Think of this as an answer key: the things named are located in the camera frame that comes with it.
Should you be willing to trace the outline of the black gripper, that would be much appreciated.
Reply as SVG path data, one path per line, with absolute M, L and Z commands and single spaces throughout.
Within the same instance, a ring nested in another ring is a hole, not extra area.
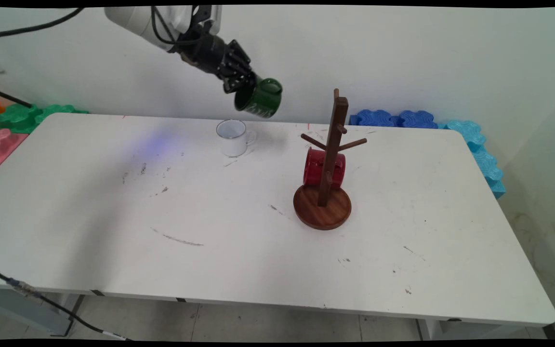
M 203 72 L 232 75 L 222 77 L 223 91 L 226 94 L 254 88 L 256 85 L 258 76 L 253 72 L 251 59 L 236 40 L 225 42 L 221 37 L 210 34 L 207 29 L 194 29 L 179 36 L 177 53 L 184 62 Z M 248 74 L 234 75 L 234 71 Z

